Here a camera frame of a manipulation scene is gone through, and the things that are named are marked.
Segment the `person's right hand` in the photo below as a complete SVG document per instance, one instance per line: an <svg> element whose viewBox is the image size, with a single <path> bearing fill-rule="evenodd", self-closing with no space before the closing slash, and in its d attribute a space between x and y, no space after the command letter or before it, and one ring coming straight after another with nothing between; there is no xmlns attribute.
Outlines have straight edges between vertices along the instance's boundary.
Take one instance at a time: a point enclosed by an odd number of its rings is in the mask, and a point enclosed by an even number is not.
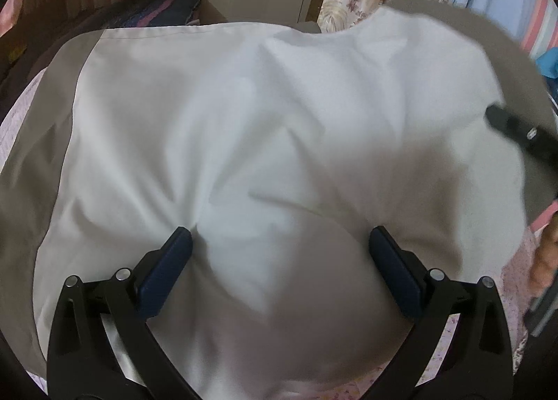
<svg viewBox="0 0 558 400"><path fill-rule="evenodd" d="M557 214L554 214L541 234L530 267L529 288L534 297L539 297L553 282L558 266L557 241L558 219Z"/></svg>

